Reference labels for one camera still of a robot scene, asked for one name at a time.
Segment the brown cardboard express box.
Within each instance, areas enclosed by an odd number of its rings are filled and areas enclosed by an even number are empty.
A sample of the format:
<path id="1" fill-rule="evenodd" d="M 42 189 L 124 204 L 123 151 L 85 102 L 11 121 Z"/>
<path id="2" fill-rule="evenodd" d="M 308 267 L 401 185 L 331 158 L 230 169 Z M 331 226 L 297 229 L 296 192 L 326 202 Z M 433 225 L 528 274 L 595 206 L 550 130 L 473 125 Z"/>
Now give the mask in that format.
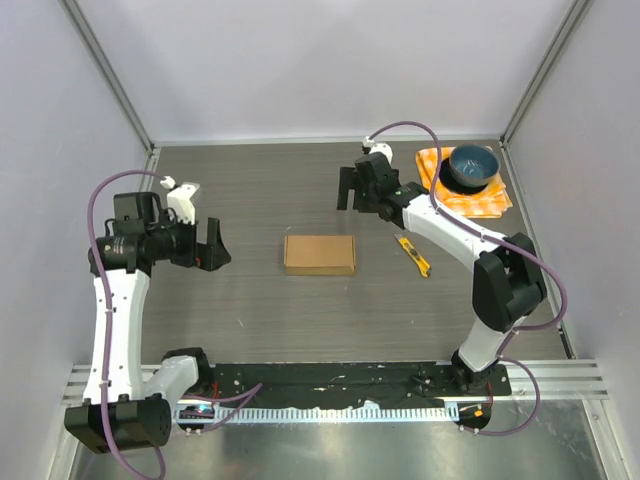
<path id="1" fill-rule="evenodd" d="M 294 276 L 353 276 L 356 273 L 352 235 L 288 235 L 284 271 Z"/>

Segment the yellow utility knife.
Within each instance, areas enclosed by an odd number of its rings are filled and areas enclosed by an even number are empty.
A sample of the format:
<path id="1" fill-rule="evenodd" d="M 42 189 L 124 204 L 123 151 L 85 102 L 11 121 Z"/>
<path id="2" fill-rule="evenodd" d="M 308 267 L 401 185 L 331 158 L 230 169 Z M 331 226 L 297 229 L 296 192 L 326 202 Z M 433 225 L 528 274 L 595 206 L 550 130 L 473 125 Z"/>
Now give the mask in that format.
<path id="1" fill-rule="evenodd" d="M 428 278 L 431 273 L 431 265 L 426 261 L 426 259 L 416 250 L 413 243 L 402 234 L 395 234 L 394 238 L 398 242 L 398 244 L 402 247 L 402 249 L 407 253 L 407 255 L 411 258 L 414 264 L 417 266 L 420 275 L 423 278 Z"/>

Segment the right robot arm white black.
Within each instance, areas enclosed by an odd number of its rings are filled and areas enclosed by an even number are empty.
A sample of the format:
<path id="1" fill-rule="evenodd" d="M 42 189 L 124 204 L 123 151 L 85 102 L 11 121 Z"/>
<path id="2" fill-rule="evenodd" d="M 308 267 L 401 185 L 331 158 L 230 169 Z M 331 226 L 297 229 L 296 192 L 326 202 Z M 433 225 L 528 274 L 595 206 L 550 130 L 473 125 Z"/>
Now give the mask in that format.
<path id="1" fill-rule="evenodd" d="M 475 320 L 452 355 L 451 380 L 465 395 L 484 388 L 508 334 L 547 297 L 531 239 L 484 229 L 433 201 L 423 186 L 401 184 L 399 171 L 380 152 L 339 170 L 336 208 L 349 207 L 430 240 L 469 269 Z"/>

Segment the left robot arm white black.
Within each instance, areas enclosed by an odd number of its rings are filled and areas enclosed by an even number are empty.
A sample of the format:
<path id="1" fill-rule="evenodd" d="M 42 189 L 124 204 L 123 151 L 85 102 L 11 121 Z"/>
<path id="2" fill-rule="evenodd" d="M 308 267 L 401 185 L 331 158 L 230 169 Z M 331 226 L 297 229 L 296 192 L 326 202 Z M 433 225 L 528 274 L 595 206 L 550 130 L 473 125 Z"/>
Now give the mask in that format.
<path id="1" fill-rule="evenodd" d="M 161 447 L 171 415 L 185 395 L 205 397 L 214 374 L 200 347 L 167 352 L 149 380 L 141 366 L 142 319 L 153 267 L 168 261 L 213 272 L 231 256 L 220 222 L 208 218 L 206 240 L 197 240 L 196 183 L 165 197 L 153 192 L 118 194 L 97 248 L 89 251 L 97 303 L 94 347 L 82 403 L 66 410 L 66 430 L 97 454 L 108 452 L 108 434 L 121 450 Z"/>

